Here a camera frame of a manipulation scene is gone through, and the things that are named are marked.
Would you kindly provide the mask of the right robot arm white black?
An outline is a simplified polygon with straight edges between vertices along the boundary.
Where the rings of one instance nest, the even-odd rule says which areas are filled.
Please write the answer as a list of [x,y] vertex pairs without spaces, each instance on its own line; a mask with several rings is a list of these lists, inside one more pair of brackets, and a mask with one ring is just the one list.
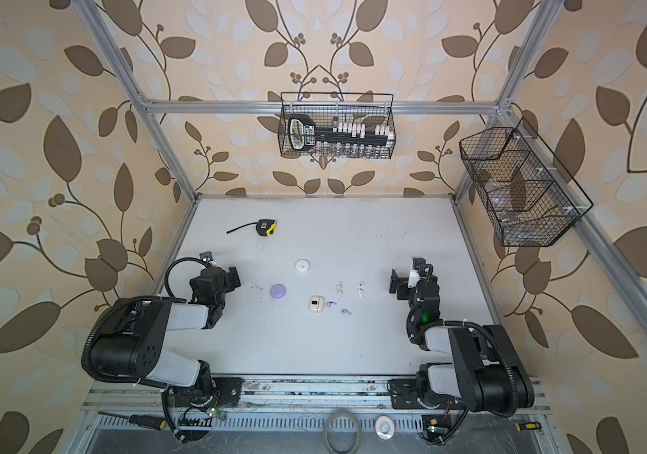
[[456,403],[469,412],[511,417],[533,406],[531,379],[506,329],[445,319],[432,264],[414,257],[407,276],[391,273],[389,292],[408,303],[408,341],[448,357],[422,364],[412,379],[392,379],[388,387],[394,408],[438,410]]

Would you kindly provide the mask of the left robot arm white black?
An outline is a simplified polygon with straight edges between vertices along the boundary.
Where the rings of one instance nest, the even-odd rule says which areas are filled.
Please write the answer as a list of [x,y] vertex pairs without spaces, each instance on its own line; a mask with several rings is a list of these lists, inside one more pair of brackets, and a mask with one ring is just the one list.
[[236,268],[214,264],[209,253],[194,258],[202,266],[191,278],[191,298],[176,297],[164,284],[162,295],[120,298],[96,321],[83,347],[81,367],[90,378],[111,384],[141,384],[161,392],[162,416],[132,415],[145,428],[170,429],[181,443],[197,439],[189,414],[224,420],[223,407],[238,403],[243,378],[214,378],[211,366],[167,348],[173,331],[202,331],[216,326],[227,294],[240,288]]

